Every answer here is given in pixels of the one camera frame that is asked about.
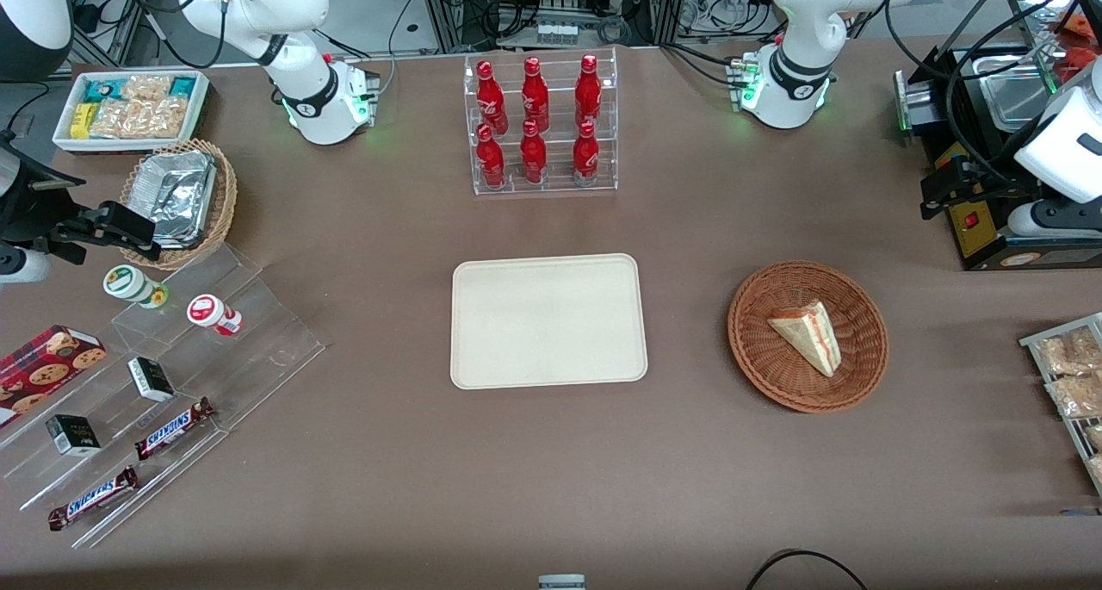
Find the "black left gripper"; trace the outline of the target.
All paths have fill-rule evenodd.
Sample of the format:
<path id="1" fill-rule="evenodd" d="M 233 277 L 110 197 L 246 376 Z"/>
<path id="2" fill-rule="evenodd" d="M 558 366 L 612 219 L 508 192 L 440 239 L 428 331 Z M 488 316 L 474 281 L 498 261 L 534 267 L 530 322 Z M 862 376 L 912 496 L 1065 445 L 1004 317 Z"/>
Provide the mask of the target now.
<path id="1" fill-rule="evenodd" d="M 1042 182 L 1016 167 L 973 167 L 969 157 L 949 157 L 919 183 L 922 219 L 933 219 L 949 206 L 973 195 L 979 218 L 1005 218 L 1016 207 L 1042 197 Z"/>

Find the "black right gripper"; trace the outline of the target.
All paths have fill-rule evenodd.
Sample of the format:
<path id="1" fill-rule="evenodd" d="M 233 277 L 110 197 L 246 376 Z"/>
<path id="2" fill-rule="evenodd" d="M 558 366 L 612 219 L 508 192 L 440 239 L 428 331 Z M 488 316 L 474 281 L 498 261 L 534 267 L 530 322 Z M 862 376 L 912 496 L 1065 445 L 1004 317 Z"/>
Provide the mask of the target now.
<path id="1" fill-rule="evenodd" d="M 3 167 L 3 262 L 28 261 L 31 253 L 85 264 L 87 245 L 111 245 L 158 261 L 155 224 L 120 202 L 105 201 L 100 213 L 68 217 L 68 183 L 42 167 Z"/>

